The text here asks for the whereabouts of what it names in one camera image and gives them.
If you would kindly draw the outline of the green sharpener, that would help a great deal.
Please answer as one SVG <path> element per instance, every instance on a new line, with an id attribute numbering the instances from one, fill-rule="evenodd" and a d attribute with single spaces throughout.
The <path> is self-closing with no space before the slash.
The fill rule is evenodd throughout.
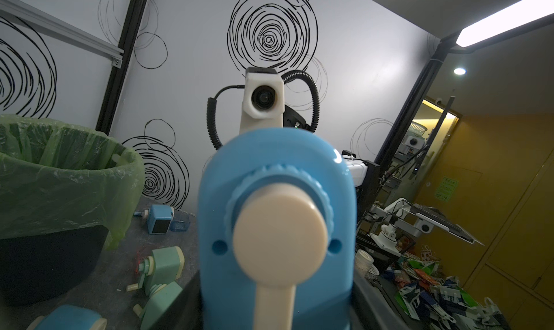
<path id="1" fill-rule="evenodd" d="M 140 330 L 153 329 L 154 325 L 183 292 L 183 288 L 177 282 L 171 282 L 170 284 L 154 285 L 150 292 L 149 300 L 144 307 L 139 304 L 133 307 L 133 312 L 141 322 Z"/>
<path id="2" fill-rule="evenodd" d="M 160 288 L 179 279 L 183 273 L 185 257 L 178 246 L 154 249 L 140 259 L 136 266 L 137 283 L 128 285 L 127 292 L 143 289 L 146 296 L 154 295 Z"/>

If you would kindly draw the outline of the blue sharpener tray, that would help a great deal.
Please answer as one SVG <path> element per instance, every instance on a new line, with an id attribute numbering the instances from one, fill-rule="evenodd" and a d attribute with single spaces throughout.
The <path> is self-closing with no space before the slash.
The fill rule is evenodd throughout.
<path id="1" fill-rule="evenodd" d="M 184 233 L 190 227 L 190 215 L 187 212 L 175 211 L 170 231 L 175 233 Z"/>

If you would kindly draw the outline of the green sharpener bottom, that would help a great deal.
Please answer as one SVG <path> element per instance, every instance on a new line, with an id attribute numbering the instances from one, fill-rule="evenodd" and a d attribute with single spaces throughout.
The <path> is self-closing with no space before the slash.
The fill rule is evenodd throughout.
<path id="1" fill-rule="evenodd" d="M 183 292 L 183 288 L 177 282 L 171 282 L 170 284 L 154 285 L 150 292 L 149 300 L 144 307 L 139 304 L 133 307 L 133 312 L 141 322 L 140 330 L 153 329 L 154 325 Z"/>

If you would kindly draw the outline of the blue sharpener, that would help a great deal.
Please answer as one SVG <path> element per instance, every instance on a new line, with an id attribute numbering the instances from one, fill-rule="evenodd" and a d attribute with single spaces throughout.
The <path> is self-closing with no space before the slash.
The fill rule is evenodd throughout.
<path id="1" fill-rule="evenodd" d="M 134 217 L 140 217 L 146 223 L 150 235 L 166 234 L 174 215 L 174 208 L 164 204 L 153 204 L 143 211 L 134 213 Z"/>
<path id="2" fill-rule="evenodd" d="M 326 141 L 237 136 L 204 171 L 198 221 L 203 328 L 350 328 L 356 194 Z"/>
<path id="3" fill-rule="evenodd" d="M 37 317 L 27 330 L 77 329 L 104 330 L 108 320 L 98 312 L 74 305 L 61 305 L 47 316 Z"/>

